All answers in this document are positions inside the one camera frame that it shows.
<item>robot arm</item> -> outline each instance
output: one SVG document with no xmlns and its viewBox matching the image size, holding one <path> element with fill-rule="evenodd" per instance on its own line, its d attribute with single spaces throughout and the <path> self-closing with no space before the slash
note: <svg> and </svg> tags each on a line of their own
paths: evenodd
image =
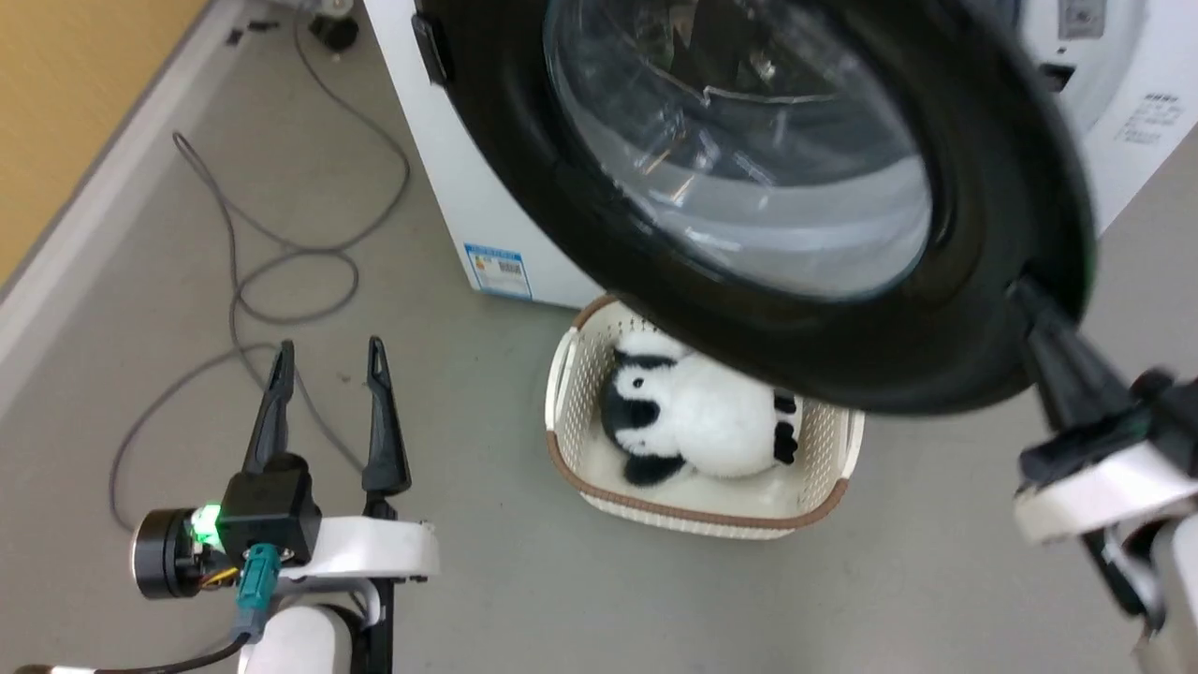
<svg viewBox="0 0 1198 674">
<path fill-rule="evenodd" d="M 1143 672 L 1198 672 L 1198 384 L 1150 371 L 1129 388 L 1033 280 L 1012 285 L 1010 300 L 1055 433 L 1019 457 L 1016 523 L 1034 544 L 1082 542 L 1115 602 L 1143 621 Z"/>
<path fill-rule="evenodd" d="M 131 564 L 145 597 L 236 587 L 231 644 L 150 669 L 25 666 L 19 674 L 189 672 L 238 651 L 242 674 L 391 674 L 394 587 L 428 581 L 440 559 L 431 524 L 399 522 L 387 503 L 411 486 L 411 474 L 382 342 L 373 336 L 369 348 L 373 407 L 361 516 L 325 518 L 313 502 L 308 464 L 288 451 L 294 377 L 295 350 L 284 342 L 242 469 L 219 504 L 152 511 L 134 534 Z M 280 609 L 286 596 L 329 593 L 362 597 L 362 613 L 331 605 Z"/>
</svg>

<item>black and white plush toy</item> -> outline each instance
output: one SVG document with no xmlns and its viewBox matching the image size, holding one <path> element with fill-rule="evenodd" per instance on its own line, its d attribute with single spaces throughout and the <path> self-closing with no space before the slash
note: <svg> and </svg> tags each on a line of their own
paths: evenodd
<svg viewBox="0 0 1198 674">
<path fill-rule="evenodd" d="M 794 396 L 697 354 L 660 332 L 629 332 L 616 344 L 604 384 L 604 432 L 628 453 L 624 478 L 657 485 L 685 467 L 744 478 L 794 463 Z"/>
</svg>

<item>green led light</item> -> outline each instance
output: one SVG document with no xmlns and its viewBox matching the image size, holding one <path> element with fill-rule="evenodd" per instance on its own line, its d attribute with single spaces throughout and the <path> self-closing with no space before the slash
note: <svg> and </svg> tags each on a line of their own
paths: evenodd
<svg viewBox="0 0 1198 674">
<path fill-rule="evenodd" d="M 211 546 L 224 552 L 220 536 L 217 534 L 217 517 L 220 516 L 220 504 L 208 504 L 195 509 L 192 514 L 192 539 L 196 544 Z"/>
</svg>

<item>wall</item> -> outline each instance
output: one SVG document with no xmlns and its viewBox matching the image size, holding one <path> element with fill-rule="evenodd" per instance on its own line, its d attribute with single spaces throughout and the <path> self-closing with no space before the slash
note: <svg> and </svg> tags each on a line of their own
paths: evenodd
<svg viewBox="0 0 1198 674">
<path fill-rule="evenodd" d="M 0 285 L 18 268 L 206 0 L 6 8 L 0 38 Z"/>
</svg>

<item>energy label sticker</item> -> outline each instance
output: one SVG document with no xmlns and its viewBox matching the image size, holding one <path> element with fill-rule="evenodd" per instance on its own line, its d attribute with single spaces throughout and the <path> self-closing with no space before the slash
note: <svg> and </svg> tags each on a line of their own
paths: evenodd
<svg viewBox="0 0 1198 674">
<path fill-rule="evenodd" d="M 1176 133 L 1174 128 L 1186 111 L 1181 97 L 1173 93 L 1148 93 L 1139 107 L 1124 122 L 1115 135 L 1117 140 L 1135 145 L 1156 145 L 1166 133 Z"/>
<path fill-rule="evenodd" d="M 532 298 L 532 286 L 520 253 L 466 243 L 466 256 L 474 271 L 478 289 L 495 295 Z"/>
</svg>

